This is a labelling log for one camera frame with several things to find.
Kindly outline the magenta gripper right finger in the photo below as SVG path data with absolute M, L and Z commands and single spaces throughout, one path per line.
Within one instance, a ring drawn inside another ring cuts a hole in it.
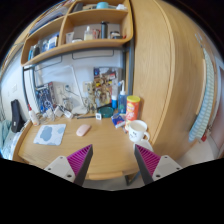
M 144 184 L 148 185 L 152 183 L 153 173 L 161 157 L 138 144 L 135 145 L 134 155 L 137 160 Z

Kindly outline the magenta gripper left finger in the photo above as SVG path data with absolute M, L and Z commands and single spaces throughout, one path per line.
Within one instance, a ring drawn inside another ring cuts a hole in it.
M 75 174 L 74 183 L 76 185 L 83 185 L 92 156 L 93 147 L 92 145 L 88 145 L 67 157 L 67 160 Z

